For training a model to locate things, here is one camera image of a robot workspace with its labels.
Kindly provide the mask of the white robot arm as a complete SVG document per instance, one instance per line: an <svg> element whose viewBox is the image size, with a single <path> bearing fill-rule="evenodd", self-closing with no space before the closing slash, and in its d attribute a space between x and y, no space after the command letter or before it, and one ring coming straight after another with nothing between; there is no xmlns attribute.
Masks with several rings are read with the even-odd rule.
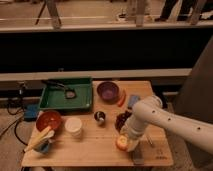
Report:
<svg viewBox="0 0 213 171"><path fill-rule="evenodd" d="M213 124L170 113L162 108L161 99L155 95L137 101L122 127L127 152L136 148L149 124L171 131L213 155Z"/></svg>

